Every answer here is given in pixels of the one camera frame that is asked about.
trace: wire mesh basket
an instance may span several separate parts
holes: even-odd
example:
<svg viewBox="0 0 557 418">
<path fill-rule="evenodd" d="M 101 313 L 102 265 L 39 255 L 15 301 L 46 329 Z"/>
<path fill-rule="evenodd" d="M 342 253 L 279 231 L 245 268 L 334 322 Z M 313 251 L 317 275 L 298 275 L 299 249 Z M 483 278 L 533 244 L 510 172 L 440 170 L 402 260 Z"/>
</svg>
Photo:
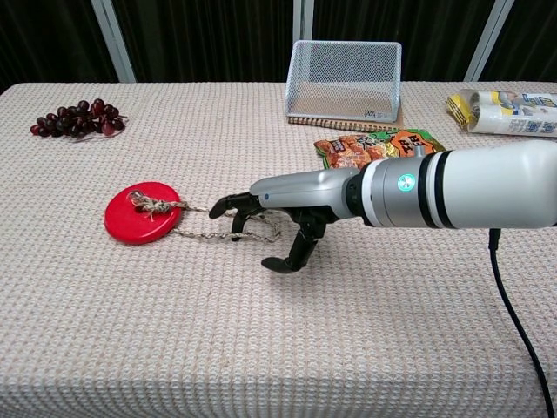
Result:
<svg viewBox="0 0 557 418">
<path fill-rule="evenodd" d="M 394 122 L 401 55 L 396 42 L 296 42 L 286 81 L 286 116 Z"/>
</svg>

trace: textured tablecloth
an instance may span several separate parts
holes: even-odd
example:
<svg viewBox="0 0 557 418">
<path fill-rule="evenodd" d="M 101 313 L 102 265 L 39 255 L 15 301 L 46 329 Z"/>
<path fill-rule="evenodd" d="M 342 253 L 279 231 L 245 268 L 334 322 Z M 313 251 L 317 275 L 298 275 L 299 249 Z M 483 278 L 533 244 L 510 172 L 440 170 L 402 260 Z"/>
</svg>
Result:
<svg viewBox="0 0 557 418">
<path fill-rule="evenodd" d="M 463 86 L 403 83 L 406 127 L 447 148 L 527 138 L 461 133 Z M 126 246 L 104 209 L 154 180 L 211 206 L 263 177 L 322 167 L 288 125 L 282 84 L 20 84 L 0 97 L 0 415 L 544 416 L 530 357 L 495 285 L 487 231 L 329 226 L 299 273 L 296 226 L 275 244 L 170 234 Z M 38 116 L 103 98 L 130 118 L 110 139 L 33 137 Z M 226 231 L 188 212 L 180 227 Z M 268 234 L 266 226 L 249 225 Z M 500 269 L 557 397 L 557 229 L 504 231 Z"/>
</svg>

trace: red disc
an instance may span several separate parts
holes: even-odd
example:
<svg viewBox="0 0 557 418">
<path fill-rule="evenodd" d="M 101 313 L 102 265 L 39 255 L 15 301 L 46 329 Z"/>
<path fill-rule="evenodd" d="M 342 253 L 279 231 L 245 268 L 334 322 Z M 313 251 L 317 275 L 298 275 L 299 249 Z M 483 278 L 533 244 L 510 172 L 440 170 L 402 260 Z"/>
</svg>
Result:
<svg viewBox="0 0 557 418">
<path fill-rule="evenodd" d="M 173 207 L 168 213 L 136 212 L 130 192 L 140 191 L 150 198 L 179 202 L 180 197 L 171 187 L 157 182 L 139 183 L 123 189 L 106 206 L 104 226 L 115 239 L 126 244 L 146 244 L 165 236 L 178 222 L 182 210 Z"/>
</svg>

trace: black cable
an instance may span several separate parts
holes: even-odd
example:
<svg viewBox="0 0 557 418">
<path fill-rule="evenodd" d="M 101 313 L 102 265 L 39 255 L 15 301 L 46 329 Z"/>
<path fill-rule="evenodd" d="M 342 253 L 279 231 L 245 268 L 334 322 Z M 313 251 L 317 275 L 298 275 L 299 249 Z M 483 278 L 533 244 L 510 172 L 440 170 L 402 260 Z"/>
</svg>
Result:
<svg viewBox="0 0 557 418">
<path fill-rule="evenodd" d="M 554 405 L 551 402 L 551 394 L 549 393 L 549 386 L 547 385 L 546 375 L 543 373 L 543 368 L 541 367 L 540 361 L 538 360 L 538 355 L 536 354 L 534 347 L 532 347 L 532 343 L 528 339 L 526 331 L 520 324 L 519 317 L 517 316 L 516 312 L 513 309 L 513 305 L 511 305 L 511 301 L 508 299 L 507 292 L 503 287 L 503 281 L 501 280 L 501 275 L 499 273 L 499 266 L 497 265 L 497 248 L 499 247 L 499 237 L 501 236 L 500 229 L 490 229 L 489 230 L 489 255 L 491 256 L 491 266 L 493 268 L 493 275 L 495 276 L 495 281 L 497 282 L 497 287 L 499 288 L 499 293 L 501 294 L 501 298 L 505 303 L 505 307 L 511 318 L 513 319 L 514 325 L 518 330 L 520 337 L 524 341 L 524 345 L 528 349 L 530 353 L 530 357 L 532 357 L 532 361 L 534 362 L 534 368 L 536 369 L 536 373 L 538 374 L 538 378 L 540 379 L 541 390 L 543 392 L 543 397 L 546 401 L 546 408 L 547 408 L 547 416 L 549 418 L 555 418 L 554 413 Z"/>
</svg>

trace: background wall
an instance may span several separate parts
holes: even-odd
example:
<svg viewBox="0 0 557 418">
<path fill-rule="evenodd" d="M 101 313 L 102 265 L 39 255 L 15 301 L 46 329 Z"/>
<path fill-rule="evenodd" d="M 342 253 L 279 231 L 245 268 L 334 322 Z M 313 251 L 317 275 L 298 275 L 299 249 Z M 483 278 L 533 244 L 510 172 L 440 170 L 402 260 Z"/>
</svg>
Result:
<svg viewBox="0 0 557 418">
<path fill-rule="evenodd" d="M 297 0 L 112 0 L 139 82 L 284 82 Z M 398 41 L 403 80 L 461 81 L 495 0 L 314 0 L 313 39 Z M 0 0 L 0 92 L 117 82 L 89 0 Z M 557 81 L 557 2 L 515 0 L 481 80 Z"/>
</svg>

